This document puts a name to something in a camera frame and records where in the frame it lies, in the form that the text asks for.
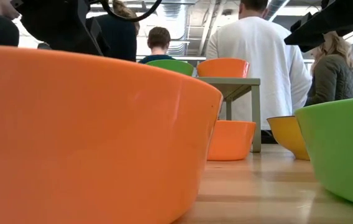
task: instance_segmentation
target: gray jacket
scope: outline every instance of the gray jacket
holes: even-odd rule
[[[320,59],[314,68],[305,106],[353,98],[353,71],[338,54]]]

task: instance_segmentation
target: white shirt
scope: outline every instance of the white shirt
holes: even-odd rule
[[[289,116],[303,107],[311,86],[312,78],[299,47],[284,43],[288,35],[290,31],[278,24],[246,17],[221,27],[208,42],[207,59],[246,60],[250,63],[247,78],[261,79],[262,130],[270,130],[267,118]],[[252,120],[250,93],[233,102],[232,118]]]

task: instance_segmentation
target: hair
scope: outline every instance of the hair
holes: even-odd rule
[[[137,17],[137,14],[128,8],[122,1],[120,0],[112,0],[113,11],[116,15],[122,16],[125,18],[134,18]],[[135,22],[135,32],[136,35],[139,33],[140,25],[139,22]]]
[[[161,47],[165,49],[168,47],[171,41],[171,35],[166,28],[154,27],[149,32],[149,37],[147,39],[147,45],[149,48]]]
[[[244,4],[248,10],[263,12],[268,6],[268,0],[240,0],[240,4]]]
[[[351,44],[344,40],[344,38],[338,36],[337,32],[329,32],[326,35],[329,37],[327,39],[331,41],[330,48],[326,48],[327,40],[325,43],[322,43],[319,47],[315,48],[313,54],[314,63],[312,64],[312,73],[316,64],[324,56],[331,54],[338,54],[343,57],[348,67],[353,71],[353,54]]]

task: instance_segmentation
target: orange bowl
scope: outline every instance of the orange bowl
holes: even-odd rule
[[[0,223],[171,223],[195,201],[221,100],[161,68],[0,47]]]
[[[208,152],[209,161],[245,159],[251,148],[255,123],[248,121],[217,121]]]
[[[250,64],[237,58],[217,58],[201,62],[197,66],[199,77],[245,78]]]

